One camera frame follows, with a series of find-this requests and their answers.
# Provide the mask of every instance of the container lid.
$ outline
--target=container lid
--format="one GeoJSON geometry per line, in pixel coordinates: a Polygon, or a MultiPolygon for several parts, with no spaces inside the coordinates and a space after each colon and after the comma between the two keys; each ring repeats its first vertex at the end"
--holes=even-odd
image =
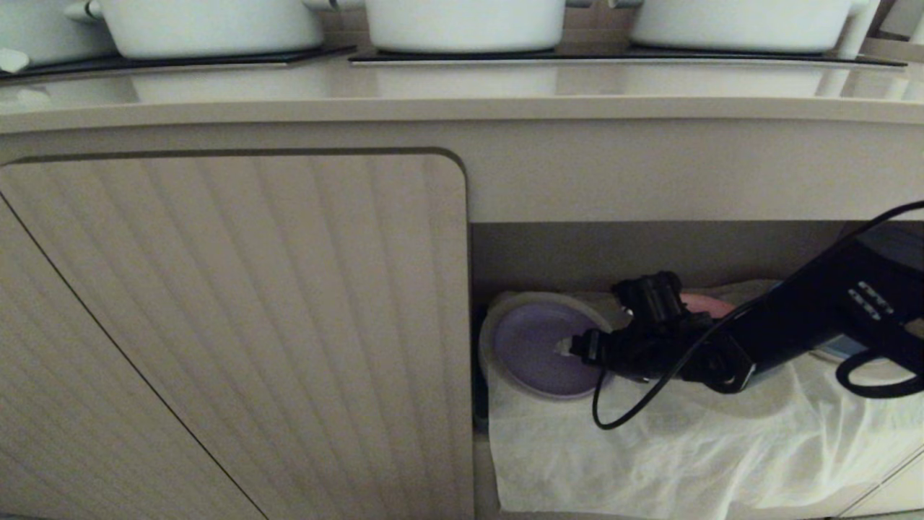
{"type": "Polygon", "coordinates": [[[600,369],[563,356],[555,344],[599,326],[579,310],[561,303],[527,303],[498,322],[492,338],[496,359],[519,383],[557,398],[593,391],[600,369]]]}

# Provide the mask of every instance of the glossy countertop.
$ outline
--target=glossy countertop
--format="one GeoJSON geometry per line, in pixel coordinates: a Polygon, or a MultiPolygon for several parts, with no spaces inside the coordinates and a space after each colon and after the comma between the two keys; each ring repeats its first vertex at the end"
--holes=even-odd
{"type": "Polygon", "coordinates": [[[0,134],[196,123],[770,118],[924,124],[924,65],[302,64],[0,81],[0,134]]]}

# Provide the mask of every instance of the black power cord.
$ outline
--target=black power cord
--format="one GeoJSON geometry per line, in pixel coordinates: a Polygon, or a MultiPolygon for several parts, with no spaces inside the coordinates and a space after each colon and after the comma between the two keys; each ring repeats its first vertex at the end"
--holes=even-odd
{"type": "MultiPolygon", "coordinates": [[[[867,232],[867,231],[869,231],[869,230],[871,230],[871,229],[873,229],[873,228],[877,228],[879,225],[881,225],[882,223],[886,222],[887,220],[891,220],[891,219],[893,219],[893,218],[895,218],[895,217],[898,217],[898,216],[903,215],[903,214],[905,214],[905,213],[908,213],[908,212],[910,212],[910,211],[917,211],[917,210],[919,210],[919,209],[924,209],[924,201],[917,201],[917,202],[910,203],[910,204],[900,205],[900,206],[898,206],[898,207],[896,207],[896,208],[893,208],[893,209],[890,209],[889,211],[886,211],[885,213],[879,215],[878,217],[873,218],[872,220],[870,220],[870,221],[867,222],[866,224],[864,224],[864,225],[860,226],[859,228],[855,229],[854,231],[848,233],[848,234],[847,234],[846,236],[844,236],[841,240],[835,242],[835,243],[834,243],[832,246],[830,246],[828,249],[824,250],[824,252],[822,252],[821,254],[819,254],[818,256],[816,256],[815,259],[813,259],[811,262],[808,262],[807,264],[805,264],[804,266],[802,266],[802,267],[801,267],[799,270],[797,270],[795,273],[793,273],[792,275],[790,275],[789,277],[787,277],[786,280],[783,282],[783,284],[785,284],[785,283],[788,282],[789,280],[792,280],[792,279],[794,279],[795,277],[799,276],[800,274],[802,274],[803,272],[805,272],[805,271],[806,271],[807,269],[809,269],[810,267],[815,266],[815,265],[817,265],[819,262],[822,262],[822,261],[826,260],[826,259],[827,259],[829,256],[831,256],[832,254],[837,253],[837,252],[840,251],[843,247],[845,247],[849,241],[852,241],[852,240],[855,239],[855,237],[857,237],[858,235],[860,235],[860,234],[862,234],[862,233],[865,233],[865,232],[867,232]]],[[[726,315],[725,317],[723,317],[723,318],[720,319],[719,321],[715,322],[714,325],[712,325],[711,327],[709,327],[708,330],[706,330],[705,332],[703,332],[703,334],[702,334],[701,336],[699,336],[699,338],[698,338],[696,341],[694,341],[692,345],[690,345],[690,347],[687,349],[687,351],[684,353],[684,355],[680,356],[680,359],[678,359],[678,360],[676,361],[676,363],[674,363],[674,366],[672,366],[670,370],[668,370],[666,373],[664,373],[663,376],[661,376],[661,379],[659,379],[658,382],[655,383],[654,387],[652,387],[651,390],[648,390],[648,393],[646,393],[640,400],[638,400],[638,402],[635,404],[635,406],[632,407],[632,409],[630,409],[628,412],[624,413],[621,417],[619,417],[618,419],[616,419],[616,420],[613,421],[612,423],[603,423],[603,422],[600,420],[600,413],[599,413],[599,411],[598,411],[598,402],[599,402],[599,400],[600,400],[600,391],[601,391],[601,389],[602,389],[602,387],[603,387],[603,380],[604,380],[605,377],[606,377],[606,364],[604,364],[604,365],[602,366],[602,368],[601,368],[601,371],[600,371],[600,377],[597,379],[597,386],[596,386],[596,388],[595,388],[594,391],[593,391],[593,407],[592,407],[592,412],[593,412],[593,422],[594,422],[594,424],[596,424],[597,427],[600,428],[600,429],[610,430],[610,429],[616,429],[616,428],[618,428],[618,427],[621,427],[621,426],[624,425],[625,423],[627,423],[627,422],[629,422],[630,420],[632,420],[632,418],[635,417],[639,412],[641,412],[642,409],[645,408],[645,406],[648,406],[648,403],[651,402],[651,400],[654,399],[655,396],[657,396],[658,393],[661,392],[661,390],[667,385],[667,383],[670,382],[670,380],[671,380],[673,377],[675,377],[675,376],[680,372],[680,370],[683,369],[684,366],[687,365],[687,363],[689,362],[690,358],[693,357],[693,354],[695,354],[695,353],[699,350],[699,347],[700,347],[704,342],[706,342],[706,340],[707,340],[712,334],[714,334],[716,330],[718,330],[718,329],[724,327],[725,324],[727,324],[727,323],[729,323],[730,321],[732,321],[732,320],[736,319],[737,317],[741,316],[741,315],[744,314],[746,311],[748,311],[748,310],[750,310],[752,307],[754,307],[754,305],[756,305],[756,304],[762,302],[762,301],[764,300],[764,298],[766,298],[766,295],[761,295],[761,296],[759,296],[759,297],[757,297],[757,298],[755,298],[755,299],[753,299],[753,300],[751,300],[751,301],[749,301],[749,302],[747,302],[747,303],[744,303],[743,305],[740,305],[740,306],[737,307],[734,311],[732,311],[731,313],[729,313],[728,315],[726,315]]]]}

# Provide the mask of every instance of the white cloth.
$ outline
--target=white cloth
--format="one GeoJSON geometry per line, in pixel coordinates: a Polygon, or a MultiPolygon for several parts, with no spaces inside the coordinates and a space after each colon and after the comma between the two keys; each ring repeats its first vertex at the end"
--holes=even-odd
{"type": "MultiPolygon", "coordinates": [[[[743,287],[753,290],[698,292],[740,303],[743,287]]],[[[612,297],[581,298],[606,307],[615,327],[625,324],[612,297]]],[[[511,512],[721,520],[733,502],[797,507],[879,482],[924,445],[924,397],[859,398],[837,383],[833,364],[811,355],[736,395],[672,381],[611,431],[594,426],[590,398],[542,401],[490,367],[487,376],[498,495],[511,512]]],[[[601,394],[601,420],[616,419],[649,387],[614,378],[601,394]]]]}

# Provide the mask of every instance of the fluted cabinet door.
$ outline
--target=fluted cabinet door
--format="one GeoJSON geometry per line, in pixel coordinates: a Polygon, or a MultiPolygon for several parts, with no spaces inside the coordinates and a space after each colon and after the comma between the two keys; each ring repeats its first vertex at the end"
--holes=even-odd
{"type": "Polygon", "coordinates": [[[452,160],[66,161],[0,187],[271,520],[473,515],[452,160]]]}
{"type": "Polygon", "coordinates": [[[2,203],[0,512],[263,519],[2,203]]]}

